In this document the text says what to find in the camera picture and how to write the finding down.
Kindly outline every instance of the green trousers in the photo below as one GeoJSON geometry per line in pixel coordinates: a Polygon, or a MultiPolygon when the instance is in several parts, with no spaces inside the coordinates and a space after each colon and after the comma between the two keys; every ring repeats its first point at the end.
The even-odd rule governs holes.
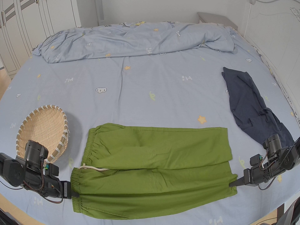
{"type": "Polygon", "coordinates": [[[100,219],[171,215],[235,195],[227,128],[126,127],[89,130],[71,187],[74,212],[100,219]]]}

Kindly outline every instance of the headboard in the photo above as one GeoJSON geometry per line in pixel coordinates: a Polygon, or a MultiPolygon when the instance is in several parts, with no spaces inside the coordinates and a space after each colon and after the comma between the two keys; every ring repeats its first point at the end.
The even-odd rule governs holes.
{"type": "Polygon", "coordinates": [[[300,0],[246,0],[238,32],[265,58],[300,125],[300,0]]]}

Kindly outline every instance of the bed sheet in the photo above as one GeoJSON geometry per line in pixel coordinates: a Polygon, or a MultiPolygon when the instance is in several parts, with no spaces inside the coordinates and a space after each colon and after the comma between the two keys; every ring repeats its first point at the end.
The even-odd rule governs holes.
{"type": "MultiPolygon", "coordinates": [[[[16,134],[24,118],[42,105],[53,104],[65,111],[70,130],[68,147],[55,162],[61,180],[69,180],[73,167],[80,166],[88,130],[107,122],[125,126],[228,128],[233,155],[230,167],[232,173],[243,176],[244,168],[250,167],[250,157],[265,154],[265,150],[236,125],[221,75],[223,67],[247,71],[266,105],[294,139],[299,137],[300,129],[256,50],[237,32],[231,32],[236,54],[200,47],[143,56],[142,62],[141,57],[116,57],[54,64],[33,55],[0,101],[0,152],[14,157],[16,134]]],[[[183,213],[140,220],[97,220],[74,213],[71,200],[52,204],[34,192],[13,191],[2,184],[0,191],[45,224],[250,224],[299,191],[299,171],[297,166],[283,173],[265,191],[241,186],[235,196],[183,213]]]]}

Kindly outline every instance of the nightstand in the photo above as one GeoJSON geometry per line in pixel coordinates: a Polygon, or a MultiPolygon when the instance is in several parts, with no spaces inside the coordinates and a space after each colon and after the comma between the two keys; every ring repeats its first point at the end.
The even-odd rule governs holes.
{"type": "Polygon", "coordinates": [[[223,24],[224,26],[230,26],[233,29],[238,30],[238,26],[235,25],[225,16],[202,12],[198,12],[197,14],[199,16],[199,23],[219,23],[223,24]]]}

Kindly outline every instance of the wicker basket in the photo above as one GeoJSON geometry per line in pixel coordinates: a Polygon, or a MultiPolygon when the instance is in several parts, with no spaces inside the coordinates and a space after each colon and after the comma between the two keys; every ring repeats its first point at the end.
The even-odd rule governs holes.
{"type": "Polygon", "coordinates": [[[49,156],[45,163],[54,163],[68,144],[68,121],[58,106],[46,105],[30,113],[19,129],[16,139],[17,156],[24,158],[25,145],[33,140],[45,146],[49,156]]]}

